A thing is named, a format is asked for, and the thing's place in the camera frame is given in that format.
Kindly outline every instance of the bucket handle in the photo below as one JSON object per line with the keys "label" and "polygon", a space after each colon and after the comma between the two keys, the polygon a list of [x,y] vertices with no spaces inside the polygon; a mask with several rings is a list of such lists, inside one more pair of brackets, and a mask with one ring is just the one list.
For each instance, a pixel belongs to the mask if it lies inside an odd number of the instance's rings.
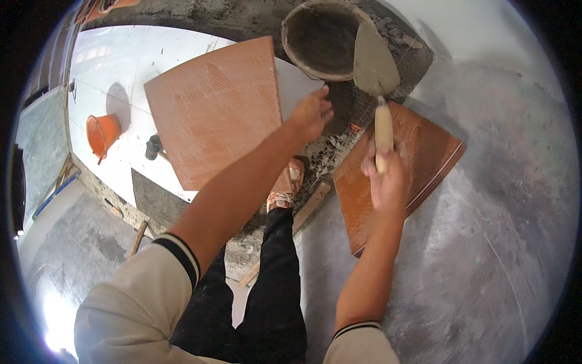
{"label": "bucket handle", "polygon": [[100,165],[103,158],[107,158],[107,144],[105,144],[105,135],[103,134],[103,129],[101,129],[101,124],[99,124],[99,119],[95,118],[95,123],[97,124],[97,129],[99,129],[99,134],[101,134],[101,140],[103,140],[103,153],[101,153],[99,162],[97,162],[97,165]]}

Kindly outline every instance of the sleeve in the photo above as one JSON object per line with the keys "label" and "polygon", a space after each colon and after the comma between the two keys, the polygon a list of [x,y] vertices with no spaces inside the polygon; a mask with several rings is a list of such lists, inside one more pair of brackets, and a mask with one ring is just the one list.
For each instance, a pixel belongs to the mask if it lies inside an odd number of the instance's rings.
{"label": "sleeve", "polygon": [[325,354],[324,364],[399,364],[379,323],[369,321],[340,329]]}
{"label": "sleeve", "polygon": [[80,363],[205,363],[169,343],[199,280],[188,246],[160,235],[79,306],[74,343]]}

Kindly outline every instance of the trowel blade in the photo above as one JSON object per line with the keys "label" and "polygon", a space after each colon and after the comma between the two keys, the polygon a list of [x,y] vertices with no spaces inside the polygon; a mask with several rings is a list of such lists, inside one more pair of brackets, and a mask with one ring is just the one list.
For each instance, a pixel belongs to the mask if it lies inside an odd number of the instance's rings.
{"label": "trowel blade", "polygon": [[363,92],[387,95],[400,83],[400,75],[388,45],[370,23],[362,23],[354,49],[354,82]]}

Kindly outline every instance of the orange bucket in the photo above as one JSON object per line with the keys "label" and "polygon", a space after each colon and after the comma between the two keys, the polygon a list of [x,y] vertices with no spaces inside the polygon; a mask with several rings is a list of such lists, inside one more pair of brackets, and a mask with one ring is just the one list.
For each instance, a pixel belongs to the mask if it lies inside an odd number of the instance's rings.
{"label": "orange bucket", "polygon": [[121,135],[119,119],[114,114],[98,116],[89,115],[87,118],[87,140],[89,146],[101,164],[107,158],[107,151]]}

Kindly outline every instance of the terracotta tile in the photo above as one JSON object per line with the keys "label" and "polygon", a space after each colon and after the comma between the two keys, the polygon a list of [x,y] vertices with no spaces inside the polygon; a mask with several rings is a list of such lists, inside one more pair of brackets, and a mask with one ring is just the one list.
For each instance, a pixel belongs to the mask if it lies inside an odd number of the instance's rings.
{"label": "terracotta tile", "polygon": [[[271,37],[191,59],[144,88],[184,190],[200,190],[282,123]],[[287,168],[273,190],[291,191]]]}
{"label": "terracotta tile", "polygon": [[[441,183],[463,155],[465,147],[459,139],[412,110],[393,101],[388,107],[394,139],[404,141],[410,158],[408,217]],[[360,256],[366,245],[374,212],[370,180],[360,170],[373,133],[372,127],[362,135],[333,174],[350,249],[355,256]]]}

